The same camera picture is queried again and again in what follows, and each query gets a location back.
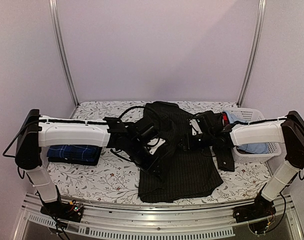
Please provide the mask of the black pinstriped long sleeve shirt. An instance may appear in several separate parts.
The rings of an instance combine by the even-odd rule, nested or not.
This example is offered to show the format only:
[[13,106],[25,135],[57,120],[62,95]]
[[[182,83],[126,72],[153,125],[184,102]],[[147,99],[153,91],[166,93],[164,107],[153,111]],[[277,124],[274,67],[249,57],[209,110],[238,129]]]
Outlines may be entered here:
[[179,199],[207,197],[223,180],[219,170],[235,171],[229,148],[207,146],[183,151],[180,140],[191,134],[188,119],[193,115],[176,103],[155,101],[146,104],[144,117],[161,127],[161,138],[169,142],[168,157],[163,159],[163,178],[140,172],[138,196],[144,203],[172,203]]

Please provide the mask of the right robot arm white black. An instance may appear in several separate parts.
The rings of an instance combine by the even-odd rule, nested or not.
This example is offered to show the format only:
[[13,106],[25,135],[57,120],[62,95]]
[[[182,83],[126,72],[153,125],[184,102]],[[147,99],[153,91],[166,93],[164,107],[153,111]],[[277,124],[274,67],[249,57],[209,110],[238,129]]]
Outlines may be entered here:
[[284,162],[262,188],[259,199],[251,205],[250,214],[261,218],[269,211],[269,202],[286,187],[294,176],[304,169],[304,120],[297,111],[275,119],[231,123],[222,113],[205,111],[188,119],[191,140],[201,146],[233,148],[247,144],[283,143]]

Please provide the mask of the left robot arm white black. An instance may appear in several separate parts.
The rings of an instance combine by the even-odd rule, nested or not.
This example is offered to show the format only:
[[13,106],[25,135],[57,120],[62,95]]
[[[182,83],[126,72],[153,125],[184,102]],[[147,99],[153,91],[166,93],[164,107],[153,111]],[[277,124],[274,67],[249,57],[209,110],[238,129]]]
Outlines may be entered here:
[[[161,148],[167,143],[160,137],[161,123],[148,118],[123,122],[119,117],[76,120],[41,115],[38,109],[27,114],[21,128],[2,153],[12,157],[25,170],[47,209],[55,216],[66,213],[60,193],[42,165],[41,148],[56,145],[90,145],[125,152],[130,161],[146,173],[161,178]],[[16,144],[15,154],[7,152]]]

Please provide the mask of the red black garment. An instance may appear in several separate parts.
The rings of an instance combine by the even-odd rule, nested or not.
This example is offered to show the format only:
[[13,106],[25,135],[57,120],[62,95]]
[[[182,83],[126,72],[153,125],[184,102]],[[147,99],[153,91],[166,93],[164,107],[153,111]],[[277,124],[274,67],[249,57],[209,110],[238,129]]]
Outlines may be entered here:
[[228,116],[225,112],[222,112],[222,119],[223,119],[223,125],[224,126],[227,126],[230,123],[229,119],[228,119]]

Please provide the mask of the floral patterned tablecloth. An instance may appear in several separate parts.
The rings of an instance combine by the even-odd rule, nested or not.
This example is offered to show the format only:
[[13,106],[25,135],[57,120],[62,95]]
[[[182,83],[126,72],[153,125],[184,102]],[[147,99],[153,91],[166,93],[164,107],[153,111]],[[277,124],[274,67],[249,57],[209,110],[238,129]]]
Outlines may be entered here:
[[[143,115],[140,109],[143,105],[144,101],[86,101],[76,108],[73,118],[96,120],[117,117],[128,110],[125,120],[136,121]],[[182,198],[174,201],[174,205],[221,204],[253,199],[271,177],[266,162],[236,162],[234,172],[218,171],[223,183],[211,195]],[[103,149],[95,166],[52,162],[47,169],[63,197],[89,203],[142,205],[138,196],[139,169],[125,161],[125,153],[117,157]]]

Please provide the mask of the folded blue plaid shirt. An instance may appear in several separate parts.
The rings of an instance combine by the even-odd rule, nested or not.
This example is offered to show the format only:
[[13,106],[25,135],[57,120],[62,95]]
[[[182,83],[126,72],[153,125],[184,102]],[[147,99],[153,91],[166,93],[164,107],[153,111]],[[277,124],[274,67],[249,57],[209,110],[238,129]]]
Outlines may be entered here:
[[53,145],[47,152],[48,158],[89,160],[101,153],[101,147],[92,145]]

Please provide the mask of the white plastic laundry basket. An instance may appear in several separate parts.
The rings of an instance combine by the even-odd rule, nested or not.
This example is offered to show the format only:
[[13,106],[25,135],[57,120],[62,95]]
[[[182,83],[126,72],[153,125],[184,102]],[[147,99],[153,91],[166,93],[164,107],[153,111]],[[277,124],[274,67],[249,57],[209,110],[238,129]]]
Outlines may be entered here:
[[[247,123],[265,119],[259,110],[252,108],[230,107],[224,108],[223,112],[227,114],[230,123],[236,121]],[[263,163],[282,153],[277,142],[251,143],[234,147],[231,151],[236,163]]]

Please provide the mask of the light blue shirt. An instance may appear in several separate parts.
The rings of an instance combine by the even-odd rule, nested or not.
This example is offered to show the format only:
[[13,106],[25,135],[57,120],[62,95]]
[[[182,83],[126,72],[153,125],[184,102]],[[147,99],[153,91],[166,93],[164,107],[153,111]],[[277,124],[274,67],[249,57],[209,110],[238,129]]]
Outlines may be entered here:
[[[231,113],[230,111],[226,111],[226,114],[228,116],[229,122],[232,124],[234,122],[253,122],[258,119],[252,119],[252,120],[245,120],[241,117],[237,117],[235,114]],[[237,149],[239,151],[247,152],[250,154],[268,154],[268,145],[266,143],[251,143],[251,144],[244,144],[241,146],[237,146]]]

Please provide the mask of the aluminium front rail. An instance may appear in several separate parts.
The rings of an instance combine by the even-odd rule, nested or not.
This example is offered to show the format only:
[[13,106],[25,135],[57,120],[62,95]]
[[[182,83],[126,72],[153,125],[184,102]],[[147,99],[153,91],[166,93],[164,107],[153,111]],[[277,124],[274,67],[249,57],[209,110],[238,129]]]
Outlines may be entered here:
[[124,205],[86,202],[81,222],[65,221],[61,232],[40,212],[40,200],[27,194],[16,222],[15,240],[303,240],[304,233],[289,195],[275,200],[272,231],[257,235],[248,222],[237,222],[235,207],[251,200],[197,205]]

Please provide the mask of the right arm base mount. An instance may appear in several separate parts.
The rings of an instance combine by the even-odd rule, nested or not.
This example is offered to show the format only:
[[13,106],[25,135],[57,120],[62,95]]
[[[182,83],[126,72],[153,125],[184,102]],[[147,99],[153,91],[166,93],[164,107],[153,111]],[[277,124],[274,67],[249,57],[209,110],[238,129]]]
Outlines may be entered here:
[[274,202],[265,199],[261,192],[259,192],[253,203],[233,208],[233,218],[236,219],[237,223],[268,217],[275,213]]

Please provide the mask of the right aluminium frame post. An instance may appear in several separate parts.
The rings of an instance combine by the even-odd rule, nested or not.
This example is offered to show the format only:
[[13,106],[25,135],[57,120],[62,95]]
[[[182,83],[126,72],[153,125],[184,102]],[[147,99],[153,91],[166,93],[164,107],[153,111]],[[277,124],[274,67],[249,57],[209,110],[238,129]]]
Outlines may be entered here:
[[250,85],[250,80],[252,76],[252,72],[255,65],[255,60],[257,56],[257,52],[259,49],[260,39],[262,35],[262,30],[264,26],[264,18],[265,18],[265,11],[266,11],[266,0],[259,0],[258,1],[258,11],[257,11],[257,17],[256,17],[256,23],[255,23],[255,30],[254,30],[254,36],[251,46],[251,51],[249,55],[248,64],[246,67],[244,80],[241,86],[241,91],[238,97],[237,106],[241,107],[246,98],[246,93]]

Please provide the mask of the aluminium frame post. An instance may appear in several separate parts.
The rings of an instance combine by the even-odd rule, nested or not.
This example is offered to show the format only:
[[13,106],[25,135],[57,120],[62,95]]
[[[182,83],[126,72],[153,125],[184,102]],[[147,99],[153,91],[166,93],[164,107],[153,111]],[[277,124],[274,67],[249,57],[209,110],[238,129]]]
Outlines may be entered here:
[[54,30],[54,36],[56,39],[58,53],[59,53],[64,77],[66,80],[67,88],[69,90],[73,104],[77,107],[77,106],[79,106],[79,100],[78,100],[76,89],[75,89],[75,86],[74,86],[74,83],[72,80],[72,76],[71,76],[71,72],[70,72],[70,68],[69,68],[69,64],[68,64],[68,59],[67,59],[67,55],[66,55],[66,50],[64,47],[63,36],[62,36],[60,21],[59,21],[57,1],[49,0],[48,2],[49,2],[49,9],[50,9],[50,14],[51,14],[53,30]]
[[266,0],[259,0],[258,1],[258,11],[257,11],[257,17],[256,17],[256,23],[255,23],[255,30],[254,30],[254,36],[251,46],[251,51],[249,55],[248,64],[246,67],[244,80],[241,86],[241,91],[238,97],[237,106],[241,107],[246,98],[246,93],[250,85],[250,80],[252,76],[252,72],[255,65],[255,60],[257,56],[257,52],[259,49],[260,39],[262,35],[262,30],[264,26],[264,18],[265,18],[265,11],[266,11]]

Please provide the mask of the left aluminium frame post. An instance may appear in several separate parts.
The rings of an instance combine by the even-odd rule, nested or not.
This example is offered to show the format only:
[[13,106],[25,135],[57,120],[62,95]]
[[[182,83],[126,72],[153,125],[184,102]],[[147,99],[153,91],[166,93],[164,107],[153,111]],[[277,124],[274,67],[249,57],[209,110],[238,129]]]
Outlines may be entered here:
[[75,86],[74,86],[74,83],[72,80],[72,76],[71,76],[71,72],[70,72],[70,68],[69,68],[69,64],[68,64],[68,59],[67,59],[67,55],[66,55],[66,50],[64,47],[63,36],[62,36],[60,21],[59,21],[57,1],[49,0],[48,2],[49,2],[49,9],[50,9],[50,14],[51,14],[53,30],[54,30],[54,36],[56,39],[58,53],[59,53],[64,77],[66,80],[67,88],[69,90],[73,104],[77,107],[77,106],[79,106],[79,100],[78,100],[76,89],[75,89]]

